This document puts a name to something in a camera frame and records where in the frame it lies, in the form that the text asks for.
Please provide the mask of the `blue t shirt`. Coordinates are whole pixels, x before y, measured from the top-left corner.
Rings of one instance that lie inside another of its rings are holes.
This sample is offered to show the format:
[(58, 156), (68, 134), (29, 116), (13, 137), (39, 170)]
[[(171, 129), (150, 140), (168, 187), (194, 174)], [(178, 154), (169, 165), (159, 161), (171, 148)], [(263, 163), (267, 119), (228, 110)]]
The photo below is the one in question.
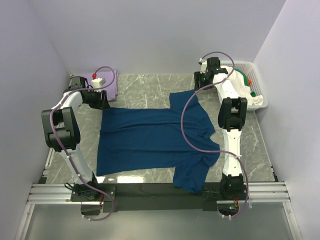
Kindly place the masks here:
[(109, 108), (103, 111), (96, 174), (174, 168), (175, 187), (202, 190), (220, 146), (215, 128), (193, 90), (171, 93), (169, 108)]

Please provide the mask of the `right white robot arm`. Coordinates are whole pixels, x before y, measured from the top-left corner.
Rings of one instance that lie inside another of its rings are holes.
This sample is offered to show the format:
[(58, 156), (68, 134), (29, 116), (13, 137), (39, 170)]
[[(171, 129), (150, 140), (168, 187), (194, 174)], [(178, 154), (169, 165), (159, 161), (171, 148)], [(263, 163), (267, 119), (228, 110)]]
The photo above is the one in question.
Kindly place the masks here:
[(194, 89), (215, 87), (220, 98), (218, 125), (224, 139), (224, 167), (219, 193), (226, 200), (235, 200), (246, 191), (239, 159), (240, 139), (245, 125), (248, 101), (236, 91), (232, 77), (234, 67), (221, 65), (218, 57), (200, 59), (200, 71), (194, 73)]

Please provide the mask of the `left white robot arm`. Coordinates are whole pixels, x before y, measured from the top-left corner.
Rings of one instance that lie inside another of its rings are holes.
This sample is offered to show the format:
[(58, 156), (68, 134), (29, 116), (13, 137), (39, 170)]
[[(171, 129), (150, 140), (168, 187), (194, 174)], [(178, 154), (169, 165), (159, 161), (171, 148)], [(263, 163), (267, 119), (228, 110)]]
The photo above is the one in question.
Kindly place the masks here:
[(106, 90), (95, 90), (85, 77), (72, 75), (62, 99), (51, 109), (43, 110), (41, 120), (47, 146), (64, 158), (73, 175), (74, 185), (65, 186), (94, 201), (100, 195), (100, 188), (80, 149), (81, 133), (75, 117), (82, 104), (96, 110), (110, 108)]

